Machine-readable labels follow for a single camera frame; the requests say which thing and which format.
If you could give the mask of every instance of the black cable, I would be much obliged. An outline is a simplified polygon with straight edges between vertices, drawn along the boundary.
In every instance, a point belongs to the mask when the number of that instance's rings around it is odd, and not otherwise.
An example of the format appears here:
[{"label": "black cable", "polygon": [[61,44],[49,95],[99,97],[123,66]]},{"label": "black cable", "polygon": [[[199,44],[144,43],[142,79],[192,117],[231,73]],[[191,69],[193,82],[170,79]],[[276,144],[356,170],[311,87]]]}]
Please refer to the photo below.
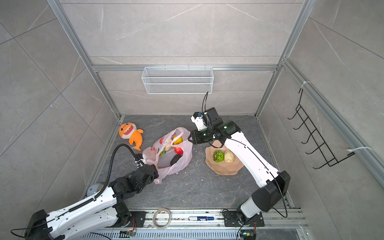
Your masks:
[{"label": "black cable", "polygon": [[69,212],[69,211],[66,211],[65,213],[59,215],[59,216],[57,217],[57,219],[60,219],[61,216],[64,216],[64,214],[66,214],[66,213],[68,213],[68,212]]},{"label": "black cable", "polygon": [[90,232],[90,233],[97,234],[97,235],[103,236],[103,237],[105,237],[105,238],[108,238],[109,240],[112,240],[111,238],[109,238],[109,237],[107,237],[106,235],[101,234],[101,233],[96,233],[96,232]]},{"label": "black cable", "polygon": [[211,147],[214,147],[214,148],[222,148],[224,146],[225,143],[222,143],[220,147],[215,147],[213,146],[213,144],[211,144],[211,142],[208,142],[208,144],[211,146]]},{"label": "black cable", "polygon": [[72,208],[69,209],[69,212],[73,212],[75,211],[76,209],[79,209],[85,205],[87,205],[88,203],[92,202],[92,201],[95,201],[96,198],[98,198],[102,193],[103,191],[105,190],[105,188],[107,188],[107,185],[109,183],[109,179],[111,177],[111,172],[112,172],[112,164],[113,164],[113,159],[115,158],[115,154],[117,152],[117,150],[120,148],[120,147],[127,147],[129,149],[129,151],[132,153],[133,157],[135,158],[136,161],[139,161],[140,159],[137,157],[137,155],[133,152],[133,150],[125,143],[122,143],[122,144],[119,144],[116,146],[116,148],[113,150],[112,152],[112,156],[111,156],[111,160],[109,161],[109,168],[108,168],[108,174],[107,174],[107,178],[105,179],[105,184],[103,186],[103,188],[96,194],[96,196],[94,198],[90,198],[88,199],[87,201],[85,202],[82,202],[80,203],[79,205],[76,205]]},{"label": "black cable", "polygon": [[208,91],[206,93],[207,97],[205,98],[205,105],[204,105],[204,111],[207,110],[207,99],[208,99]]},{"label": "black cable", "polygon": [[248,149],[249,149],[249,151],[251,151],[251,153],[253,153],[254,155],[255,155],[255,157],[263,164],[263,166],[269,171],[269,169],[266,167],[266,165],[260,160],[260,158],[247,146],[247,145],[245,145],[244,143],[242,143],[242,142],[240,142],[240,141],[237,141],[237,140],[235,140],[235,139],[233,139],[233,138],[228,138],[228,139],[231,139],[231,140],[233,140],[233,141],[236,141],[236,142],[238,142],[238,143],[241,143],[242,145],[244,145],[244,147],[247,147]]},{"label": "black cable", "polygon": [[236,234],[236,240],[237,240],[237,237],[239,236],[239,232],[240,232],[240,230],[242,229],[242,227],[244,227],[245,225],[247,225],[248,222],[249,222],[250,220],[252,220],[252,218],[248,219],[248,221],[246,221],[246,222],[239,228],[239,230],[237,231],[237,234]]},{"label": "black cable", "polygon": [[224,220],[228,220],[228,218],[226,218],[226,217],[224,216],[224,212],[228,212],[228,211],[229,211],[228,209],[223,209],[223,210],[221,211],[221,214],[223,215]]},{"label": "black cable", "polygon": [[284,201],[284,197],[283,197],[283,193],[281,192],[281,189],[280,189],[280,186],[279,186],[279,183],[277,183],[277,188],[279,188],[279,191],[280,191],[280,194],[281,194],[281,200],[283,201],[284,203],[284,208],[285,208],[285,214],[286,216],[283,216],[278,210],[276,210],[276,208],[272,207],[276,212],[278,212],[283,218],[287,218],[288,217],[288,211],[287,211],[287,207],[285,205],[285,201]]},{"label": "black cable", "polygon": [[206,100],[207,97],[208,97],[208,92],[204,95],[203,103],[201,104],[201,113],[203,113],[204,100]]},{"label": "black cable", "polygon": [[43,223],[41,223],[41,224],[39,224],[39,225],[36,225],[36,226],[33,226],[33,227],[15,228],[15,229],[12,229],[12,230],[11,230],[11,233],[12,233],[13,235],[17,236],[17,237],[25,238],[25,237],[23,237],[23,236],[20,236],[20,235],[15,234],[13,231],[16,231],[16,230],[27,230],[27,229],[32,229],[32,228],[35,228],[35,227],[40,227],[40,226],[42,226],[42,225],[44,225],[44,224],[47,224],[48,222],[43,222]]}]

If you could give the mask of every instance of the gray floor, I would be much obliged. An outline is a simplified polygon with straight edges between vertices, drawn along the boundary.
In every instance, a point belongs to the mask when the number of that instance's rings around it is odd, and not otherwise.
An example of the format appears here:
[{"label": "gray floor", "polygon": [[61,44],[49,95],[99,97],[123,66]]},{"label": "gray floor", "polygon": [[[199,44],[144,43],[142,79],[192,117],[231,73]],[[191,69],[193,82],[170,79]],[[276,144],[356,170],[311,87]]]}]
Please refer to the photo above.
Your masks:
[{"label": "gray floor", "polygon": [[[265,142],[254,116],[222,116],[224,121],[233,120],[244,132],[248,141],[270,162]],[[155,141],[177,127],[195,129],[190,116],[127,115],[123,122],[133,122],[144,131],[141,149],[151,147]],[[112,149],[128,140],[118,135]],[[178,174],[169,175],[162,184],[150,184],[135,197],[126,201],[128,207],[149,208],[236,208],[246,201],[258,186],[243,167],[237,175],[218,175],[205,163],[205,148],[208,144],[194,145],[190,164]],[[99,176],[105,181],[110,156]],[[134,171],[136,165],[129,151],[121,147],[115,155],[111,180]],[[284,208],[281,202],[276,204]]]}]

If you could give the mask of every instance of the mounting plate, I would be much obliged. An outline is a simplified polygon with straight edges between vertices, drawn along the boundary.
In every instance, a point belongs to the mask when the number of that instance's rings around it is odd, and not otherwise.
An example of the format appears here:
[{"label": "mounting plate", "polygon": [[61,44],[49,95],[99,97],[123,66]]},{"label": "mounting plate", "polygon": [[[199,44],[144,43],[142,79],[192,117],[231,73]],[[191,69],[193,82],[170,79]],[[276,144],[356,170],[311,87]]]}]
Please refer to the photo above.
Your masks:
[{"label": "mounting plate", "polygon": [[[224,216],[224,225],[226,227],[241,227],[242,226],[238,221],[238,218],[236,216],[236,211],[224,211],[222,213]],[[255,216],[253,216],[252,220],[249,220],[249,222],[251,225],[253,222],[255,222],[257,227],[265,226],[262,213],[259,213],[259,214],[256,214]]]},{"label": "mounting plate", "polygon": [[[136,227],[144,227],[144,221],[145,216],[147,215],[147,212],[140,212],[140,211],[132,211],[131,212],[132,217],[135,219]],[[133,221],[130,220],[128,225],[125,227],[133,227]]]}]

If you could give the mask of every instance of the wire basket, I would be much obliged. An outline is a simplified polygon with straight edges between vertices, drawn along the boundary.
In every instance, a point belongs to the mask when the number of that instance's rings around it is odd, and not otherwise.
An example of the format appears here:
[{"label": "wire basket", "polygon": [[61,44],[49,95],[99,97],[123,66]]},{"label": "wire basket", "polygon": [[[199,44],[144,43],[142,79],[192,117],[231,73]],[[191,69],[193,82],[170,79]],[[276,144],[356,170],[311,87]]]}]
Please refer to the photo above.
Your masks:
[{"label": "wire basket", "polygon": [[148,94],[212,93],[212,67],[146,67],[141,77]]}]

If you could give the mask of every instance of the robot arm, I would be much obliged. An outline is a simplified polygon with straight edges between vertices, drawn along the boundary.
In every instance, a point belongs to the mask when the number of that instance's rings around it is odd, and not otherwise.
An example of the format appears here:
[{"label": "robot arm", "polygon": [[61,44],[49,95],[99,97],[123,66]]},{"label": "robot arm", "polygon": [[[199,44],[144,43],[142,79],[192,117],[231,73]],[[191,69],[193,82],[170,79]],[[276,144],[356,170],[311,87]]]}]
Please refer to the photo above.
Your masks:
[{"label": "robot arm", "polygon": [[233,121],[224,123],[215,108],[196,112],[191,120],[197,129],[191,132],[189,141],[193,144],[210,144],[210,141],[219,140],[222,146],[225,145],[243,162],[259,186],[237,209],[237,217],[242,224],[261,211],[269,211],[286,194],[291,179],[289,174],[279,172],[269,164]]},{"label": "robot arm", "polygon": [[124,200],[132,198],[159,177],[154,165],[142,164],[142,161],[143,159],[137,161],[139,167],[135,172],[117,178],[101,194],[95,193],[48,214],[44,210],[35,212],[28,224],[25,238],[70,240],[102,227],[127,225],[131,213]]}]

